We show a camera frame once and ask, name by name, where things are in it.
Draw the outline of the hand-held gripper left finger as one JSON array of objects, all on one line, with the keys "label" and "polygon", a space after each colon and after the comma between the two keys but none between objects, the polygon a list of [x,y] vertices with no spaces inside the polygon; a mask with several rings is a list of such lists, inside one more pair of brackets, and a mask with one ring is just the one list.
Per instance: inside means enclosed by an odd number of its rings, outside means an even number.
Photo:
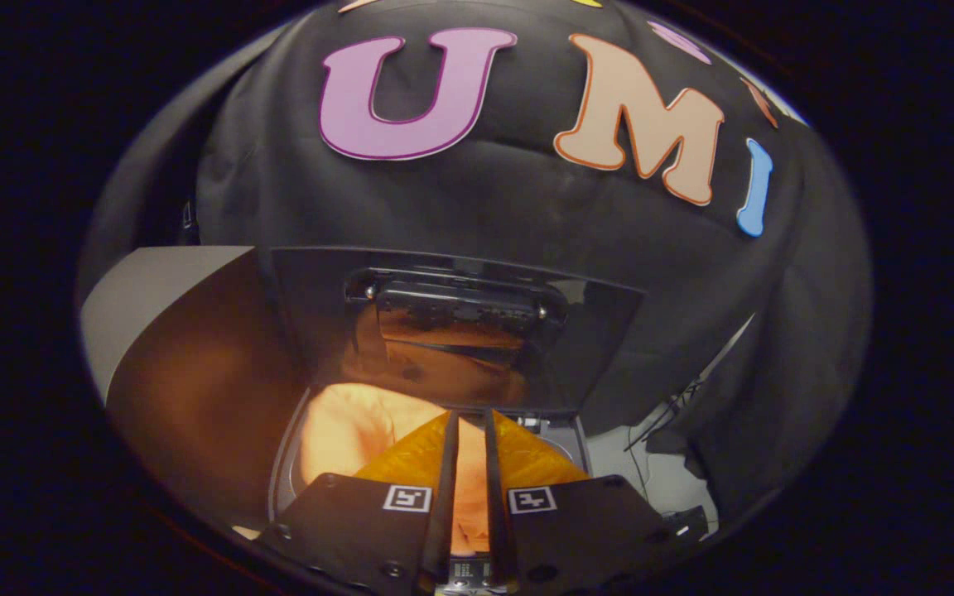
[{"label": "hand-held gripper left finger", "polygon": [[431,595],[444,584],[453,540],[457,412],[434,486],[325,473],[258,536],[273,565],[332,595]]}]

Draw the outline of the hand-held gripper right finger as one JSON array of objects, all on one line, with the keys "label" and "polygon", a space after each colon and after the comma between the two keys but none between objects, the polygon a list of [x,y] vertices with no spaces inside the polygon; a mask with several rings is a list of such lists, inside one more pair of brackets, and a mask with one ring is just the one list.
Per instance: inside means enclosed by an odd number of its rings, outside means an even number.
[{"label": "hand-held gripper right finger", "polygon": [[677,533],[619,475],[508,487],[484,411],[489,570],[510,595],[618,595],[677,565]]}]

